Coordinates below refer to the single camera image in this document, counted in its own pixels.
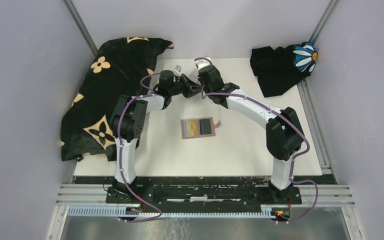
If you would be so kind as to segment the orange credit card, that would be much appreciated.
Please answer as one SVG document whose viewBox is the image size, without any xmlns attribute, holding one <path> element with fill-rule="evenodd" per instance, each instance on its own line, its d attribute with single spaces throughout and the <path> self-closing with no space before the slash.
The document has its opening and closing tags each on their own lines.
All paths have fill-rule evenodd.
<svg viewBox="0 0 384 240">
<path fill-rule="evenodd" d="M 183 121 L 183 133 L 185 138 L 194 138 L 200 135 L 199 121 L 189 119 Z"/>
</svg>

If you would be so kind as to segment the tan leather card holder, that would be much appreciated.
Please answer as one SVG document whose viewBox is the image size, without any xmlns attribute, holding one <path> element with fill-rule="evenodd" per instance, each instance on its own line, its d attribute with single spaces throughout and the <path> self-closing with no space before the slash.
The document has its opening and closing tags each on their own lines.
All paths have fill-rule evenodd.
<svg viewBox="0 0 384 240">
<path fill-rule="evenodd" d="M 215 137 L 221 125 L 221 121 L 215 122 L 213 117 L 182 119 L 181 137 L 183 140 Z"/>
</svg>

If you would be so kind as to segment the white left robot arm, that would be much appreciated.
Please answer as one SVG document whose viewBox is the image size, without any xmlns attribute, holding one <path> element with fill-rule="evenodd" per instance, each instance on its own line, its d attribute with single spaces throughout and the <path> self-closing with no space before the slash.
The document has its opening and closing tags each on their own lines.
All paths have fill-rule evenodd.
<svg viewBox="0 0 384 240">
<path fill-rule="evenodd" d="M 135 154 L 144 130 L 147 113 L 166 109 L 173 96 L 182 95 L 189 99 L 197 95 L 202 87 L 185 74 L 176 75 L 171 70 L 158 73 L 158 83 L 150 88 L 144 81 L 153 77 L 152 73 L 140 80 L 145 95 L 129 96 L 122 94 L 110 118 L 110 127 L 116 143 L 116 167 L 112 187 L 118 197 L 129 204 L 136 200 L 138 191 L 132 186 L 136 179 Z"/>
</svg>

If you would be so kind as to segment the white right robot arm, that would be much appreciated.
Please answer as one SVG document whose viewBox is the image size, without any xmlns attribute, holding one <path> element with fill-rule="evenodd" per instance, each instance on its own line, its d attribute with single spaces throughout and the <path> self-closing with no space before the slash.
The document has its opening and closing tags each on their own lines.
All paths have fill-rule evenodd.
<svg viewBox="0 0 384 240">
<path fill-rule="evenodd" d="M 289 198 L 294 185 L 294 161 L 302 144 L 308 143 L 296 111 L 291 107 L 280 109 L 267 105 L 238 85 L 225 83 L 214 65 L 199 68 L 198 80 L 203 98 L 244 115 L 265 130 L 266 148 L 273 156 L 268 196 L 273 203 L 282 204 Z"/>
</svg>

